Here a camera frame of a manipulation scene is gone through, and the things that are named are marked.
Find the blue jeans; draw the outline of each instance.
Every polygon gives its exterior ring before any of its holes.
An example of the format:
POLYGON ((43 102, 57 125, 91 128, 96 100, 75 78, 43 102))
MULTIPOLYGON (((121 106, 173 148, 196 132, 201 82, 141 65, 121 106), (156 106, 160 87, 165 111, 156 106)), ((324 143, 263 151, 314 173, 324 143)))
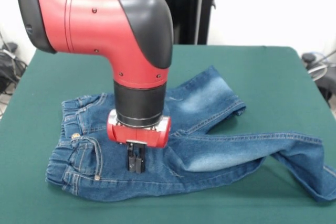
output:
POLYGON ((119 201, 229 185, 256 171, 269 155, 284 164, 316 201, 336 198, 336 170, 323 163, 319 139, 299 133, 209 135, 245 104, 213 67, 168 89, 164 114, 172 118, 168 144, 147 148, 142 174, 127 171, 127 147, 108 139, 113 94, 62 103, 61 136, 47 181, 73 195, 119 201))

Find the elastic waistband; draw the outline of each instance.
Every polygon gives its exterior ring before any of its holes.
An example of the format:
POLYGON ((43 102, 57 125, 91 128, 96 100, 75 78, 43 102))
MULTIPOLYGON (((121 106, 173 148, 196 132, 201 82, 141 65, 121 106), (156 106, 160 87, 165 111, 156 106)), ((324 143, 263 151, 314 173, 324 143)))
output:
POLYGON ((46 181, 63 186, 65 172, 72 167, 72 156, 77 148, 78 140, 83 135, 78 114, 86 111, 88 104, 99 104, 107 94, 82 96, 62 103, 62 124, 59 142, 49 159, 46 181))

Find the rivet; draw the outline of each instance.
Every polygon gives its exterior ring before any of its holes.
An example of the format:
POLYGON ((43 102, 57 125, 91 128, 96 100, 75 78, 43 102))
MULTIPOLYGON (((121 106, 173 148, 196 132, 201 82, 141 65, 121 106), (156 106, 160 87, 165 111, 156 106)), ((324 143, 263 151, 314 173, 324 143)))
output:
POLYGON ((79 133, 74 133, 72 136, 71 136, 71 139, 75 139, 77 137, 80 137, 80 134, 79 133))

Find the faded denim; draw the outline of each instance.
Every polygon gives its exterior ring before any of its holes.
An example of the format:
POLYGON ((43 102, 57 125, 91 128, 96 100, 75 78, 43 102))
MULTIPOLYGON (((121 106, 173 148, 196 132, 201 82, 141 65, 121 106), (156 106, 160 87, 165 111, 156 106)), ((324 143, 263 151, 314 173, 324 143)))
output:
POLYGON ((142 174, 126 169, 127 147, 108 139, 113 94, 62 103, 61 136, 46 180, 95 201, 190 193, 229 185, 256 171, 267 156, 284 164, 316 201, 336 198, 336 170, 324 164, 321 140, 299 133, 208 135, 239 116, 245 104, 214 67, 168 89, 164 114, 172 117, 166 148, 147 148, 142 174))

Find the green tablecloth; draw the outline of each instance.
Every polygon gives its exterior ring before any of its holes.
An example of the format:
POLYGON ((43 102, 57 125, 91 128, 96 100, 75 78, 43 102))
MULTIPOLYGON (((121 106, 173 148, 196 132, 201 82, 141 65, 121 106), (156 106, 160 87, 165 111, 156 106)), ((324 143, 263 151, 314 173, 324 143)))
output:
MULTIPOLYGON (((336 167, 335 120, 294 50, 175 46, 168 86, 209 65, 247 104, 241 117, 214 133, 312 134, 324 140, 325 160, 336 167)), ((36 52, 0 123, 1 223, 336 223, 336 204, 317 204, 272 158, 233 185, 187 195, 106 204, 48 185, 45 171, 59 138, 61 102, 109 91, 106 59, 36 52)))

